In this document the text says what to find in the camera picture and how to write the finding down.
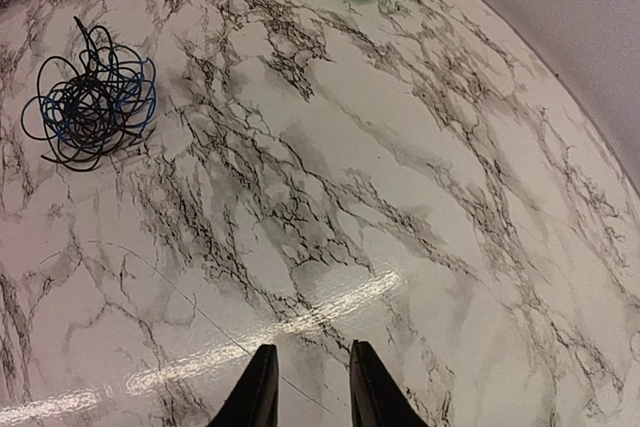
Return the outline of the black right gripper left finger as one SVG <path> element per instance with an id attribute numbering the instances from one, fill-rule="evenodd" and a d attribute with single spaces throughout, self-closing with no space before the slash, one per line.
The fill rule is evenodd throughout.
<path id="1" fill-rule="evenodd" d="M 207 427 L 272 427 L 278 422 L 277 348 L 261 345 Z"/>

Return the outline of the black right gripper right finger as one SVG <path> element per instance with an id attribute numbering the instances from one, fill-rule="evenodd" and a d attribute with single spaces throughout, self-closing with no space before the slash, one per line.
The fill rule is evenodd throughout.
<path id="1" fill-rule="evenodd" d="M 427 427 L 367 341 L 352 344 L 349 384 L 353 426 Z"/>

